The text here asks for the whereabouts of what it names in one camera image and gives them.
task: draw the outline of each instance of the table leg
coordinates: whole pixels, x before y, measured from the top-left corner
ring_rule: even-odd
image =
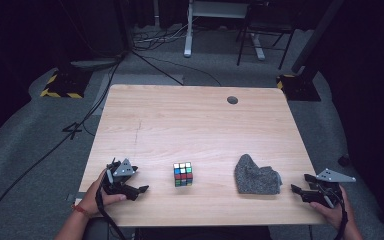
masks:
[[[186,42],[185,42],[185,57],[190,57],[192,55],[192,15],[193,15],[193,0],[189,0],[189,9],[188,9],[188,31],[186,32]]]
[[[260,36],[260,34],[254,34],[254,33],[251,33],[251,40],[252,40],[252,43],[254,44],[254,49],[255,49],[255,53],[257,54],[257,57],[258,57],[258,60],[265,60],[266,59],[266,56],[264,55],[264,52],[263,52],[263,49],[260,48],[261,47],[261,44],[260,44],[260,40],[258,40],[258,37]]]

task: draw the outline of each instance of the black strap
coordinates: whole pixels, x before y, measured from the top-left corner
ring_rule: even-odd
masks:
[[[117,232],[117,235],[120,237],[120,239],[126,240],[123,233],[118,228],[117,224],[115,224],[115,222],[112,220],[110,215],[108,215],[108,213],[105,212],[104,201],[102,199],[102,192],[101,192],[102,191],[102,184],[104,182],[105,177],[106,176],[102,177],[101,183],[99,184],[98,190],[96,191],[96,195],[95,195],[96,205],[98,206],[98,210],[102,214],[102,216],[105,218],[105,220],[111,225],[111,227],[113,227],[115,229],[115,231]]]

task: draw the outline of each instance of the wooden table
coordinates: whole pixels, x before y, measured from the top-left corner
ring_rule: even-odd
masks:
[[[234,168],[245,153],[279,172],[280,194],[237,192]],[[303,175],[315,173],[278,89],[113,85],[79,192],[114,157],[139,167],[129,185],[150,185],[136,201],[106,207],[119,226],[325,223],[291,191],[309,189]],[[190,187],[174,186],[180,162],[192,163]]]

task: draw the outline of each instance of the chair leg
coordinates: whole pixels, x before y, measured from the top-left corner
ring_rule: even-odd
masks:
[[[292,32],[289,36],[288,43],[286,44],[285,52],[283,53],[282,60],[280,61],[280,65],[278,68],[279,70],[282,69],[283,61],[285,60],[286,53],[288,52],[288,49],[289,49],[289,44],[291,43],[292,37],[294,36],[294,32],[295,32],[295,30],[292,30]]]
[[[238,40],[239,40],[239,36],[241,35],[241,33],[242,33],[242,31],[243,31],[243,29],[241,28],[241,29],[239,29],[239,33],[238,33],[238,36],[236,36],[236,42],[238,42]]]
[[[273,47],[276,46],[276,44],[279,42],[279,40],[283,37],[283,33],[280,34],[280,36],[277,38],[276,42],[273,43]]]
[[[242,50],[244,48],[244,42],[245,42],[245,37],[246,37],[246,28],[243,30],[242,33],[242,39],[241,39],[241,48],[239,49],[239,56],[238,56],[238,62],[236,63],[237,66],[239,66],[239,62],[241,61],[241,56],[242,56]]]

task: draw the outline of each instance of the gray carpet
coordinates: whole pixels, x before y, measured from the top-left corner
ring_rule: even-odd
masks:
[[[183,76],[185,85],[218,86],[215,78],[222,86],[274,88],[276,76],[291,73],[292,64],[310,36],[310,31],[297,31],[281,71],[277,70],[281,52],[270,50],[265,50],[266,60],[259,61],[253,49],[246,49],[241,65],[236,66],[239,43],[235,43],[235,31],[197,31],[191,58],[183,57],[182,38],[138,53],[206,72],[148,58],[168,74]],[[272,40],[265,36],[261,39],[263,44]],[[279,44],[284,44],[286,39],[285,36]],[[40,97],[52,73],[50,69],[33,82],[32,101],[0,129],[0,196],[66,136],[61,132],[63,128],[83,119],[99,96],[104,79],[108,78],[108,70],[94,72],[84,99]],[[133,54],[120,64],[116,74],[120,78],[162,75]],[[357,183],[344,186],[355,208],[358,226],[365,239],[384,239],[384,224],[378,219],[374,196],[352,166],[343,168],[337,163],[337,159],[347,153],[347,147],[329,86],[320,74],[314,83],[321,102],[289,102],[314,168],[316,172],[330,168],[357,178]],[[152,84],[163,83],[157,80]],[[71,212],[71,203],[66,198],[78,190],[99,120],[100,115],[91,116],[81,133],[73,140],[64,141],[6,195],[0,203],[0,239],[52,239],[55,236]],[[275,240],[310,239],[308,226],[270,226],[270,231]],[[329,225],[313,226],[314,239],[333,239],[335,235]]]

